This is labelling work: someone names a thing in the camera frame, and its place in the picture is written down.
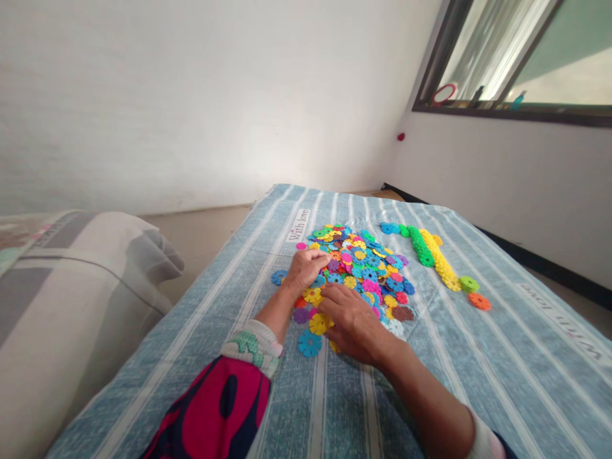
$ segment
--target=blue striped bed sheet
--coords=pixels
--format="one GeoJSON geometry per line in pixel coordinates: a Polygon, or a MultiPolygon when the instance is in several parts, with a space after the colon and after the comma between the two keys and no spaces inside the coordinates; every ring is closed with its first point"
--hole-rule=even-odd
{"type": "MultiPolygon", "coordinates": [[[[410,259],[416,287],[407,341],[433,374],[519,456],[609,457],[611,342],[456,212],[439,206],[276,185],[260,199],[174,310],[151,331],[117,377],[70,424],[50,458],[133,458],[165,411],[223,343],[277,288],[295,243],[328,223],[368,230],[410,259]],[[457,275],[469,275],[489,312],[447,289],[418,263],[408,239],[382,221],[438,234],[457,275]]],[[[286,357],[249,456],[422,457],[409,414],[371,367],[335,354],[298,351],[292,323],[286,357]]]]}

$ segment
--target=left hand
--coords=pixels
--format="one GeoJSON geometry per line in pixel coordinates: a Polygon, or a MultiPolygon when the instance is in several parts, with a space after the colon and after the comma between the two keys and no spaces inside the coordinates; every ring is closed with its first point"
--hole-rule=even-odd
{"type": "Polygon", "coordinates": [[[294,287],[299,291],[310,287],[319,275],[319,271],[327,266],[331,260],[331,255],[320,250],[311,249],[295,252],[283,285],[294,287]]]}

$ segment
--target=hand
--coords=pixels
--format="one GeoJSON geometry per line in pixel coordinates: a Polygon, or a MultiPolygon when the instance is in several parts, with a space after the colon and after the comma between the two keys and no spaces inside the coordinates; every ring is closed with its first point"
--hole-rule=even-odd
{"type": "Polygon", "coordinates": [[[380,367],[389,355],[393,355],[394,349],[405,345],[383,326],[370,305],[355,290],[329,283],[321,295],[325,299],[319,310],[335,323],[325,336],[356,361],[380,367]]]}
{"type": "Polygon", "coordinates": [[[301,292],[310,287],[319,275],[319,271],[327,266],[331,260],[331,255],[320,250],[311,249],[295,252],[283,285],[292,286],[301,292]]]}

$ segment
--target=baseboard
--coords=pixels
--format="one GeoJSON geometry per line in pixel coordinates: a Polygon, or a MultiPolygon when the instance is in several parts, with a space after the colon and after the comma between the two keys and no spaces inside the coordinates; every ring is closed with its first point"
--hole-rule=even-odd
{"type": "MultiPolygon", "coordinates": [[[[384,183],[381,189],[395,191],[406,202],[429,204],[429,202],[423,201],[422,199],[408,194],[399,188],[389,185],[388,183],[384,183]]],[[[530,252],[527,249],[520,247],[519,245],[516,245],[502,237],[494,235],[483,228],[477,228],[491,240],[493,240],[493,242],[499,245],[499,247],[508,253],[508,255],[517,260],[517,262],[519,262],[521,265],[526,266],[527,268],[530,268],[543,276],[546,276],[547,278],[575,291],[577,294],[588,298],[592,302],[597,303],[608,310],[612,310],[612,290],[596,284],[592,280],[589,280],[578,273],[570,271],[561,265],[547,260],[540,255],[536,255],[533,252],[530,252]]]]}

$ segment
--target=bottle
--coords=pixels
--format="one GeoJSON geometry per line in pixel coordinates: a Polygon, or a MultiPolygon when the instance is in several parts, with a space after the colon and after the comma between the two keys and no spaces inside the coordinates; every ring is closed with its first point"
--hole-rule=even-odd
{"type": "Polygon", "coordinates": [[[510,106],[510,110],[512,111],[518,110],[518,107],[521,105],[521,102],[523,101],[523,99],[525,99],[526,93],[527,93],[526,91],[523,91],[521,92],[520,96],[514,99],[514,102],[512,102],[512,105],[510,106]]]}
{"type": "Polygon", "coordinates": [[[467,106],[467,108],[478,108],[478,106],[480,105],[478,103],[478,99],[480,99],[480,96],[483,95],[484,90],[485,90],[484,86],[481,86],[480,88],[478,88],[478,91],[474,93],[474,97],[472,98],[472,101],[470,102],[470,105],[467,106]]]}

